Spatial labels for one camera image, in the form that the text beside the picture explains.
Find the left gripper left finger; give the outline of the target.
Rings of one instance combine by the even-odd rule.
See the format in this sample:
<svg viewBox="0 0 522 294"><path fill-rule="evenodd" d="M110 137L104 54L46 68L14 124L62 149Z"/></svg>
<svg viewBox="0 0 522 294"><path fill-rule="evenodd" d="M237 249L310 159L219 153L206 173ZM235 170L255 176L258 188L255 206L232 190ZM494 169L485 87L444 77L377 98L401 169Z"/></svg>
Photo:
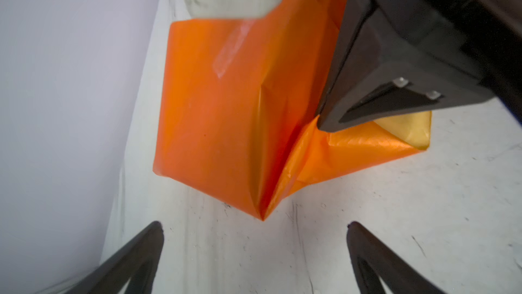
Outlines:
<svg viewBox="0 0 522 294"><path fill-rule="evenodd" d="M163 245L162 225L154 221L68 292L151 293Z"/></svg>

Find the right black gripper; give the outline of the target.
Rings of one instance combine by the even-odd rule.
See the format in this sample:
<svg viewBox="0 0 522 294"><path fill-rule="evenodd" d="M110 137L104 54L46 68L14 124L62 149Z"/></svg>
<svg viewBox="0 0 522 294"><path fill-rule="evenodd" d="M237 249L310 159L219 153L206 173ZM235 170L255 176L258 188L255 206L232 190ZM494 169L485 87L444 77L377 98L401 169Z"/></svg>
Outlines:
<svg viewBox="0 0 522 294"><path fill-rule="evenodd" d="M347 0L316 114L334 133L492 98L521 117L521 0Z"/></svg>

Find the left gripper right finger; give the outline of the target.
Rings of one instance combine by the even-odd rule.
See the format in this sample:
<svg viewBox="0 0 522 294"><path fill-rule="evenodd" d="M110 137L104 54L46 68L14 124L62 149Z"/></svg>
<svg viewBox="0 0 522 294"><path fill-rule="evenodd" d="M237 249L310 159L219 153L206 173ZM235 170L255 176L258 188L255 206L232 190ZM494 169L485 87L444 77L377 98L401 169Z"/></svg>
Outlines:
<svg viewBox="0 0 522 294"><path fill-rule="evenodd" d="M444 294L359 222L347 226L347 247L360 293Z"/></svg>

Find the yellow orange wrapping paper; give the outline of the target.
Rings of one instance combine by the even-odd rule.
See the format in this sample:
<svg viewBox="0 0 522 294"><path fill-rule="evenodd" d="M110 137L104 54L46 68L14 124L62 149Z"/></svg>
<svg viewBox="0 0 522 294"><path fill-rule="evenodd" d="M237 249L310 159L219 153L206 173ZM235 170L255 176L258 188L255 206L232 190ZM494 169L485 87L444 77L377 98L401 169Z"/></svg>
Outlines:
<svg viewBox="0 0 522 294"><path fill-rule="evenodd" d="M245 19L172 23L154 172L264 220L308 185L426 150L429 112L318 129L346 1L282 0L221 79L213 60Z"/></svg>

